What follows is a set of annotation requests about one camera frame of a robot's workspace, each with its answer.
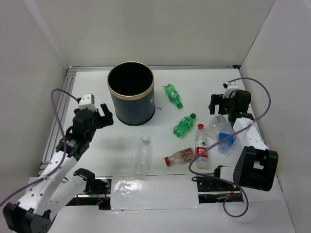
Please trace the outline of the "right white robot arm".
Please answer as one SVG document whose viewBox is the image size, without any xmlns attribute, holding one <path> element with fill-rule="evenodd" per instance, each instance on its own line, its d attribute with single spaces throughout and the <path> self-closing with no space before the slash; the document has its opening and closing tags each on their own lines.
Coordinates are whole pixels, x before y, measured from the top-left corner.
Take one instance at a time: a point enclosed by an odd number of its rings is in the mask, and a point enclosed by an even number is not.
<svg viewBox="0 0 311 233">
<path fill-rule="evenodd" d="M 230 91 L 227 96 L 211 95 L 208 106 L 211 114 L 215 113 L 215 106 L 218 105 L 218 114 L 228 115 L 228 121 L 235 132 L 249 127 L 237 135 L 243 149 L 235 167 L 217 166 L 214 170 L 212 185 L 217 190 L 224 190 L 229 182 L 267 192 L 273 186 L 278 154 L 268 149 L 257 129 L 251 125 L 255 119 L 248 113 L 250 101 L 250 92 L 244 90 Z"/>
</svg>

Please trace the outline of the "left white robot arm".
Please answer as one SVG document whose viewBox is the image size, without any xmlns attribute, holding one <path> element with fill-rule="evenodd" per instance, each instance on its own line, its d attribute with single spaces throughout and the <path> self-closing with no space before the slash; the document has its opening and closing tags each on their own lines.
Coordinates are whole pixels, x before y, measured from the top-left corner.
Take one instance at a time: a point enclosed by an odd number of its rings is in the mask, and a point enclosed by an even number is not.
<svg viewBox="0 0 311 233">
<path fill-rule="evenodd" d="M 106 182 L 95 178 L 85 168 L 68 172 L 89 148 L 95 132 L 113 125 L 113 115 L 106 104 L 98 109 L 75 109 L 72 125 L 55 148 L 48 166 L 40 177 L 26 187 L 29 189 L 16 203 L 8 202 L 3 215 L 8 228 L 16 233 L 46 233 L 58 212 L 76 195 L 105 194 Z"/>
</svg>

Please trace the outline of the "small bottle red cap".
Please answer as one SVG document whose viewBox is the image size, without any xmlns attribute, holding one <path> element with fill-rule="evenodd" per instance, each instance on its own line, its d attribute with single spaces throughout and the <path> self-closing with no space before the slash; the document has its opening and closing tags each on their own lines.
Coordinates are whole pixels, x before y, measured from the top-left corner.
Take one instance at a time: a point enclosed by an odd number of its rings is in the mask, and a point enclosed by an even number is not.
<svg viewBox="0 0 311 233">
<path fill-rule="evenodd" d="M 187 148 L 181 151 L 177 151 L 169 157 L 165 157 L 164 160 L 167 166 L 173 166 L 190 163 L 194 157 L 194 150 L 192 148 Z"/>
</svg>

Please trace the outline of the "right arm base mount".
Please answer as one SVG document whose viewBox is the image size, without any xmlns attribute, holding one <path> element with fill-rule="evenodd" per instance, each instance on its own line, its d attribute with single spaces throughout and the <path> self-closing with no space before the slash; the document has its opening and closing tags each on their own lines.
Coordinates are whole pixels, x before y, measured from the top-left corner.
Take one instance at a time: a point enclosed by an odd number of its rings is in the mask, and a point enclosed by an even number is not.
<svg viewBox="0 0 311 233">
<path fill-rule="evenodd" d="M 203 203 L 222 203 L 227 197 L 227 202 L 243 202 L 240 189 L 217 180 L 194 176 L 191 179 L 197 185 L 198 200 Z"/>
</svg>

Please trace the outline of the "clear unlabelled bottle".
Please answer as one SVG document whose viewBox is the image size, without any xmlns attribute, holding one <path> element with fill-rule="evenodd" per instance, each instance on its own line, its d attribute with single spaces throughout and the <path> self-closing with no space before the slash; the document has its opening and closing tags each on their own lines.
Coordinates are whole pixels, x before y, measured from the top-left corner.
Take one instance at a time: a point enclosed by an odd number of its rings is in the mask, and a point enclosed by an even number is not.
<svg viewBox="0 0 311 233">
<path fill-rule="evenodd" d="M 148 175 L 151 157 L 151 140 L 149 137 L 143 137 L 138 147 L 133 166 L 133 176 L 137 180 L 144 180 L 145 177 Z"/>
</svg>

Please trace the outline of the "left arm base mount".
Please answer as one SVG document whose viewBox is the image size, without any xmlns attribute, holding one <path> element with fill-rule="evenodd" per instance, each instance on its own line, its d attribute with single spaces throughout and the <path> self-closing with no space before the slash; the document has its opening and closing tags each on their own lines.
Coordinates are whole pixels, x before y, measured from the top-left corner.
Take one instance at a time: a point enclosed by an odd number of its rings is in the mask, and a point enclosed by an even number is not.
<svg viewBox="0 0 311 233">
<path fill-rule="evenodd" d="M 91 192 L 76 195 L 67 206 L 95 206 L 99 210 L 111 210 L 111 183 L 112 177 L 96 177 Z"/>
</svg>

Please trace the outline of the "clear bottle red label white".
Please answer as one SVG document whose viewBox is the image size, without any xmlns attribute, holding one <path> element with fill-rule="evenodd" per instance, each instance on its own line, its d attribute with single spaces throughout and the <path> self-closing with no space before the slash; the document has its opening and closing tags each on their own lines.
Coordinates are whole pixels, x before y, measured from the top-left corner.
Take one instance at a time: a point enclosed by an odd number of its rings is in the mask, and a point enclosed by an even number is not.
<svg viewBox="0 0 311 233">
<path fill-rule="evenodd" d="M 208 169 L 208 152 L 205 152 L 201 156 L 199 154 L 208 148 L 207 134 L 203 124 L 198 124 L 195 134 L 195 153 L 196 153 L 196 167 L 198 169 Z"/>
</svg>

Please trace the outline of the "green bottle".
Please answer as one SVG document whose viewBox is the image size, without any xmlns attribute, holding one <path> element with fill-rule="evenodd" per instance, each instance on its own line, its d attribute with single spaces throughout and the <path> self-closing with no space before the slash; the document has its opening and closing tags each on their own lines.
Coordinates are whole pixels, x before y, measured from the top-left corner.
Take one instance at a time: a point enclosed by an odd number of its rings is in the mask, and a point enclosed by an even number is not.
<svg viewBox="0 0 311 233">
<path fill-rule="evenodd" d="M 185 116 L 173 129 L 173 134 L 177 137 L 183 137 L 193 126 L 196 114 L 191 113 L 189 116 Z"/>
<path fill-rule="evenodd" d="M 177 90 L 175 89 L 174 85 L 172 85 L 171 83 L 163 86 L 164 91 L 168 97 L 168 99 L 170 100 L 170 102 L 175 105 L 178 109 L 183 108 L 183 104 L 180 100 L 180 96 L 177 92 Z"/>
</svg>

